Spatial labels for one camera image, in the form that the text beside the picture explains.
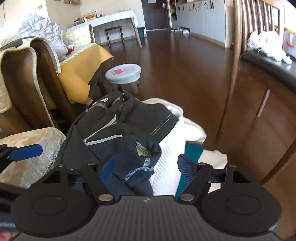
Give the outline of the white gift bag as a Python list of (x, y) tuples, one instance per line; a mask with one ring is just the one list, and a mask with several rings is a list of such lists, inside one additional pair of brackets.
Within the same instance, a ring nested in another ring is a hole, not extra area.
[(296, 36), (294, 32), (287, 29), (285, 29), (283, 36), (283, 50), (288, 56), (296, 58)]

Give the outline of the yellow cloth covered furniture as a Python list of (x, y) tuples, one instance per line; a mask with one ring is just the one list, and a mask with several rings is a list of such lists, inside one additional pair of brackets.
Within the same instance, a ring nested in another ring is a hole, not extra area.
[(91, 43), (79, 46), (60, 63), (59, 79), (71, 103), (92, 103), (89, 82), (100, 65), (109, 59), (114, 57), (106, 49)]

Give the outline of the round grey stool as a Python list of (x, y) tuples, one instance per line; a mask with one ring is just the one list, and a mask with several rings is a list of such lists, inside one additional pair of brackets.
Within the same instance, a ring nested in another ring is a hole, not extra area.
[(123, 85), (127, 85), (133, 94), (138, 94), (141, 71), (137, 64), (123, 64), (109, 69), (105, 78), (112, 85), (113, 91), (118, 91), (119, 86), (124, 90)]

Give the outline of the teal cloth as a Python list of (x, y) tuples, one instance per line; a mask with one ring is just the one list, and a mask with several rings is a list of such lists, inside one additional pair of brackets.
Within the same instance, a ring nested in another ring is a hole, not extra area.
[(197, 171), (193, 169), (196, 168), (203, 150), (204, 148), (201, 146), (186, 143), (185, 153), (178, 157), (178, 169), (181, 172), (181, 178), (175, 194), (175, 200), (179, 198), (196, 175)]

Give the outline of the white clothing pile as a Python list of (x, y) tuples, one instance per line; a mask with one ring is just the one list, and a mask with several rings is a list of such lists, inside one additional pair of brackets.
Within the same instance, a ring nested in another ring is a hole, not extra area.
[(218, 150), (209, 151), (203, 148), (207, 135), (201, 126), (184, 117), (183, 109), (160, 98), (144, 100), (145, 104), (160, 103), (172, 112), (179, 120), (171, 132), (160, 142), (162, 155), (154, 167), (150, 183), (155, 196), (179, 195), (187, 182), (178, 169), (178, 156), (185, 154), (186, 144), (190, 153), (186, 156), (194, 163), (204, 162), (215, 169), (224, 169), (227, 165), (227, 155)]

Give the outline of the grey crumpled jacket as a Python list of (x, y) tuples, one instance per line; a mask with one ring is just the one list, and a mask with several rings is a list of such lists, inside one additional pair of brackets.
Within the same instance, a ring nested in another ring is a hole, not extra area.
[(36, 14), (29, 14), (25, 19), (18, 33), (21, 37), (40, 37), (46, 39), (53, 46), (60, 62), (66, 59), (68, 48), (63, 41), (63, 31), (61, 26), (50, 20)]

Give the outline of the white side table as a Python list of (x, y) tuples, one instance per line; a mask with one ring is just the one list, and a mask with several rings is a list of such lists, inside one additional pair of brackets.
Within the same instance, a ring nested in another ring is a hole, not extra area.
[(137, 43), (138, 43), (139, 47), (141, 48), (142, 43), (140, 41), (139, 33), (138, 33), (138, 30), (137, 30), (139, 21), (138, 21), (137, 15), (135, 14), (134, 10), (121, 11), (121, 12), (114, 13), (114, 14), (111, 14), (111, 15), (101, 16), (101, 17), (96, 18), (94, 20), (86, 21), (85, 23), (81, 23), (81, 24), (76, 25), (74, 27), (68, 28), (66, 33), (69, 34), (70, 32), (74, 32), (74, 31), (76, 31), (78, 29), (87, 27), (88, 30), (90, 30), (90, 36), (93, 37), (94, 36), (93, 35), (93, 28), (94, 27), (104, 25), (104, 24), (108, 24), (108, 23), (115, 22), (115, 21), (122, 21), (122, 20), (125, 20), (125, 19), (130, 20), (131, 25), (132, 25), (133, 30), (134, 30), (134, 33), (135, 33), (135, 36), (136, 36)]

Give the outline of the dark entrance door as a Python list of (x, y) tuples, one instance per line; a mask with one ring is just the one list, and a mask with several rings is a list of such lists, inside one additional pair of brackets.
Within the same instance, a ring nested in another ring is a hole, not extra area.
[(168, 29), (168, 6), (165, 0), (142, 0), (145, 29), (149, 31)]

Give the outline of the small dark stool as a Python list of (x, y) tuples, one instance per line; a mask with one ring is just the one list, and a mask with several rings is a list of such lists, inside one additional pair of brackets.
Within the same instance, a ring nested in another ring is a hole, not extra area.
[(111, 43), (113, 42), (121, 41), (122, 44), (125, 44), (122, 26), (106, 28), (104, 29), (104, 32), (107, 39), (107, 45), (109, 48), (111, 48)]

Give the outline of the wooden chair black seat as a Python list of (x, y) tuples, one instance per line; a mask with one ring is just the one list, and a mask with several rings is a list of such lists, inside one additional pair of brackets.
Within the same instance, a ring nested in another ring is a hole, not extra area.
[(267, 186), (295, 161), (295, 65), (247, 50), (251, 33), (284, 34), (280, 1), (233, 2), (234, 52), (217, 133), (228, 162)]

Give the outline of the white cloth on chair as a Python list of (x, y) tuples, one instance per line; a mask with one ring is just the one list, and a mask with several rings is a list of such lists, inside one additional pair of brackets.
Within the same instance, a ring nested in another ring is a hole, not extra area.
[(277, 32), (252, 32), (247, 40), (247, 51), (261, 53), (277, 62), (292, 64), (292, 60), (282, 48), (282, 42)]

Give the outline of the lace patterned tablecloth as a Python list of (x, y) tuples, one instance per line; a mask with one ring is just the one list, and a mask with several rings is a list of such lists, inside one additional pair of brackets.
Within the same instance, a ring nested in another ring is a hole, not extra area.
[(28, 189), (52, 167), (66, 136), (56, 128), (17, 133), (1, 139), (9, 152), (1, 166), (1, 183)]

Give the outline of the black garment white stitching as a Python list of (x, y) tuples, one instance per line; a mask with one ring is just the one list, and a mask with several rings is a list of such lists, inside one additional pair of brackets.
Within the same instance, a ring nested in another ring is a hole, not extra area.
[(116, 198), (151, 196), (150, 178), (161, 157), (160, 142), (178, 118), (163, 104), (146, 104), (125, 91), (105, 95), (72, 123), (56, 164), (80, 169), (112, 163), (104, 184)]

